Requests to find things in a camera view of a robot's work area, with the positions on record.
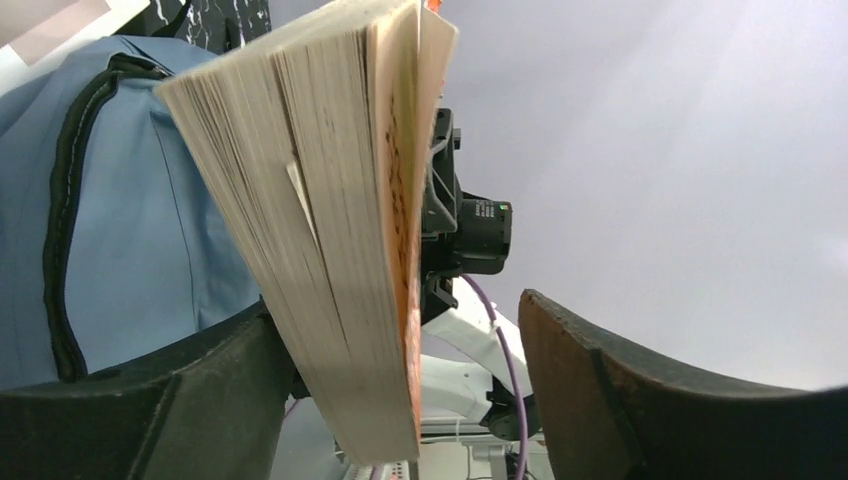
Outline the white art book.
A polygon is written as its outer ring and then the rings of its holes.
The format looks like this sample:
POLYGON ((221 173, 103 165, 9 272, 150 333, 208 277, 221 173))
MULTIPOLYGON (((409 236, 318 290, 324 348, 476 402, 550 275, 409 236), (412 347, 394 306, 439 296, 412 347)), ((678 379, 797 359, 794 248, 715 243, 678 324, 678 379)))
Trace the white art book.
POLYGON ((44 74, 72 51, 111 35, 148 0, 2 0, 1 92, 44 74))

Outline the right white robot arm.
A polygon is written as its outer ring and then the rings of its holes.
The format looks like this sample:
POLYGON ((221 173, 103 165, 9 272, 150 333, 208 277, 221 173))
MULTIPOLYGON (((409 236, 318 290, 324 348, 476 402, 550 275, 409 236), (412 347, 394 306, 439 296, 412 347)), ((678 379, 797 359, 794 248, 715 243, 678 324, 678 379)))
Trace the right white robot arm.
POLYGON ((473 283, 504 269, 513 209, 462 190, 454 159, 460 141, 452 111, 437 109, 422 213, 421 330, 467 359, 423 356, 422 400, 498 440, 517 441, 541 429, 520 333, 473 283))

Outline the orange green treehouse book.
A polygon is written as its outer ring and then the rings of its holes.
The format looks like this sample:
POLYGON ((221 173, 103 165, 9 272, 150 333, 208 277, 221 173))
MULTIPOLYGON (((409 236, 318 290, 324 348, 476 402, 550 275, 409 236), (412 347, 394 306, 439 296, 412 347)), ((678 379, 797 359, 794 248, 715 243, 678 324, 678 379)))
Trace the orange green treehouse book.
POLYGON ((457 36, 418 1, 333 1, 156 90, 359 465, 419 454, 421 216, 457 36))

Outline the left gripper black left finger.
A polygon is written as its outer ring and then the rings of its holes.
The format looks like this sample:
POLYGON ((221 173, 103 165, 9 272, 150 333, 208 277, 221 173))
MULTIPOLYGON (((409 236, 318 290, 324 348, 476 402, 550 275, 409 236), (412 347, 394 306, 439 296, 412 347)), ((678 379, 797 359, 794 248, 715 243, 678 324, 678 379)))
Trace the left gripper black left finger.
POLYGON ((266 307, 74 383, 1 395, 5 479, 266 479, 294 364, 266 307))

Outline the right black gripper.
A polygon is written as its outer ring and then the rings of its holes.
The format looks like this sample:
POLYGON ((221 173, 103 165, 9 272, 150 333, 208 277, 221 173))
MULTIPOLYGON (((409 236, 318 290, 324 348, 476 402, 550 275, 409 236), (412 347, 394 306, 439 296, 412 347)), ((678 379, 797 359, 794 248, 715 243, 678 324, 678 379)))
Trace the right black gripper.
POLYGON ((436 110, 421 226, 421 323, 458 306, 452 282, 463 274, 503 271, 512 234, 512 205, 462 190, 455 172, 461 132, 453 112, 436 110))

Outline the blue student backpack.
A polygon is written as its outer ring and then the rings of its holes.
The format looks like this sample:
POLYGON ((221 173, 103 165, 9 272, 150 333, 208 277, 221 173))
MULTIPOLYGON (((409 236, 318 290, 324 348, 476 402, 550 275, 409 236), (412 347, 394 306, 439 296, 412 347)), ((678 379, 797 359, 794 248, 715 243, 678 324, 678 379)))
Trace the blue student backpack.
POLYGON ((1 99, 1 386, 82 377, 260 293, 154 89, 210 60, 112 36, 1 99))

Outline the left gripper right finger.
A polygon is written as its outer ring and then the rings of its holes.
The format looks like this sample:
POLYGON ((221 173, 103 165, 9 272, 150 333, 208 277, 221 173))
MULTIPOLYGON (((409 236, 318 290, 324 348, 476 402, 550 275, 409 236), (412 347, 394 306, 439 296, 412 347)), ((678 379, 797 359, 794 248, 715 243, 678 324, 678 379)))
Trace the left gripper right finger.
POLYGON ((843 479, 847 391, 745 381, 662 355, 535 290, 519 329, 558 479, 843 479))

